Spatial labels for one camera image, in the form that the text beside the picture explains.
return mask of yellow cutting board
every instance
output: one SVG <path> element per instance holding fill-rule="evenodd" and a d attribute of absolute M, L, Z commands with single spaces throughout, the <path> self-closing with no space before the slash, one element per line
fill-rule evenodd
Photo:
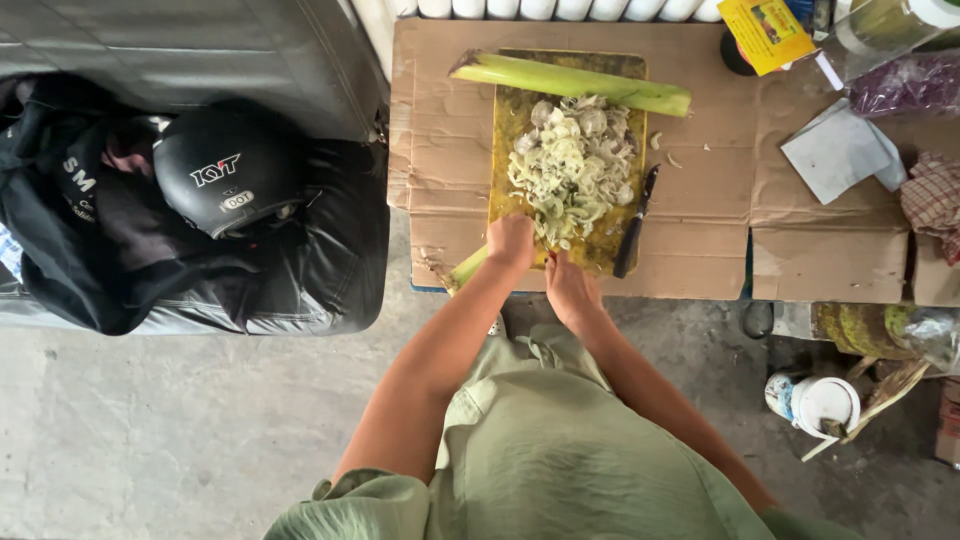
<path fill-rule="evenodd" d="M 499 54 L 523 58 L 532 61 L 555 63 L 566 67 L 575 67 L 588 71 L 599 71 L 646 80 L 647 62 L 637 55 L 613 53 L 585 53 L 576 51 L 545 51 L 537 49 L 500 49 Z M 554 105 L 560 104 L 560 96 L 523 90 L 511 86 L 497 85 L 493 105 L 493 178 L 490 186 L 490 222 L 516 211 L 531 217 L 536 213 L 533 207 L 522 197 L 511 197 L 511 191 L 519 188 L 510 182 L 507 167 L 510 165 L 510 153 L 514 151 L 514 141 L 521 135 L 534 129 L 530 122 L 530 112 L 540 100 L 548 100 Z M 630 168 L 629 181 L 634 188 L 634 200 L 627 206 L 613 207 L 593 224 L 593 232 L 586 239 L 570 239 L 570 259 L 595 274 L 612 274 L 613 260 L 623 239 L 623 230 L 636 214 L 636 205 L 640 198 L 643 182 L 643 158 L 647 140 L 647 113 L 643 110 L 631 110 L 627 116 L 627 126 L 636 136 L 640 147 Z M 546 248 L 539 244 L 538 254 L 532 268 L 543 269 Z M 631 271 L 636 267 L 634 260 Z"/>

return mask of red checkered towel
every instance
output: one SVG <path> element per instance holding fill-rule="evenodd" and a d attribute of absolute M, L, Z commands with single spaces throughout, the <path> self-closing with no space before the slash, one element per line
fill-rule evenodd
<path fill-rule="evenodd" d="M 960 160 L 923 152 L 913 177 L 900 187 L 900 204 L 913 230 L 944 240 L 950 266 L 960 260 Z"/>

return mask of black helmet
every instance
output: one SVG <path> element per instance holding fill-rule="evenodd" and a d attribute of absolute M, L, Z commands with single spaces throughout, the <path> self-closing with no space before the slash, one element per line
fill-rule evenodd
<path fill-rule="evenodd" d="M 305 159 L 255 116 L 205 108 L 167 126 L 154 146 L 167 204 L 214 238 L 303 202 Z"/>

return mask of person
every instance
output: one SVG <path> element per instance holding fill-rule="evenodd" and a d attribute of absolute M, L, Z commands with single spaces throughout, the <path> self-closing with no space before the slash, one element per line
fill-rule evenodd
<path fill-rule="evenodd" d="M 779 510 L 566 252 L 545 270 L 564 325 L 533 327 L 517 355 L 492 323 L 536 256 L 533 221 L 500 218 L 487 242 L 376 386 L 332 479 L 266 540 L 857 538 Z"/>

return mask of hand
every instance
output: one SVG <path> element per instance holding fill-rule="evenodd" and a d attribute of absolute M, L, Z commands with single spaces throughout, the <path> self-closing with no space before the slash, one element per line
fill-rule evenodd
<path fill-rule="evenodd" d="M 526 272 L 537 256 L 534 248 L 534 220 L 522 213 L 497 219 L 487 227 L 487 260 Z"/>
<path fill-rule="evenodd" d="M 581 321 L 606 315 L 597 280 L 569 261 L 566 250 L 546 262 L 546 298 L 560 322 L 577 333 Z"/>

